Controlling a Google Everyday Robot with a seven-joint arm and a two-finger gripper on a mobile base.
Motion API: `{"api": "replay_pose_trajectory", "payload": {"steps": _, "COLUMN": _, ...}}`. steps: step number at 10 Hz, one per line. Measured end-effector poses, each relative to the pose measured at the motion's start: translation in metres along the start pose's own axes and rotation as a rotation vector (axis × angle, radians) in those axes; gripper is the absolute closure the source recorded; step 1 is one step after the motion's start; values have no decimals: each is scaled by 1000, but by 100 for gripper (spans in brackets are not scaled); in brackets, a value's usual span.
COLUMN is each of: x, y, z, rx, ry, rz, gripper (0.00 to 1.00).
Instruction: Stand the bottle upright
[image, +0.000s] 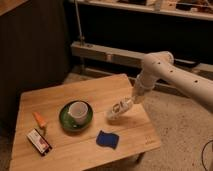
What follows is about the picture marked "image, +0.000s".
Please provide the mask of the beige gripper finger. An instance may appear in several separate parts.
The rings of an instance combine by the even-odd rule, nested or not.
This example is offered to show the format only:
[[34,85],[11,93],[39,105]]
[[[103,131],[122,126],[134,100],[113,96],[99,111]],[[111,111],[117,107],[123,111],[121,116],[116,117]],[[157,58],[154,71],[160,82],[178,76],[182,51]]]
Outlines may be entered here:
[[144,100],[144,96],[133,96],[132,97],[132,101],[133,101],[133,103],[134,104],[140,104],[140,103],[142,103],[143,102],[143,100]]

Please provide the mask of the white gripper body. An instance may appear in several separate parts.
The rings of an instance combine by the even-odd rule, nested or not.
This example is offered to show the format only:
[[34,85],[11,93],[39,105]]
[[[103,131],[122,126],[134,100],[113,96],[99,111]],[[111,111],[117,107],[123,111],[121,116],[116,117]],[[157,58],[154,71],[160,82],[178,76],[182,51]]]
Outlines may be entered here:
[[132,96],[139,97],[149,93],[154,88],[154,82],[147,78],[137,76],[133,86]]

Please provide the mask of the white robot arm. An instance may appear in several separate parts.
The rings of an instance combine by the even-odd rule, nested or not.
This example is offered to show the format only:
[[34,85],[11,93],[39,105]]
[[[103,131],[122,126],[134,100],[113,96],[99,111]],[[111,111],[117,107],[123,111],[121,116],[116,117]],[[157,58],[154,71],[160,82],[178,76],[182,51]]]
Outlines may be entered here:
[[213,81],[179,69],[173,62],[174,57],[168,51],[148,53],[142,57],[142,71],[136,77],[132,91],[134,102],[138,103],[162,79],[213,114]]

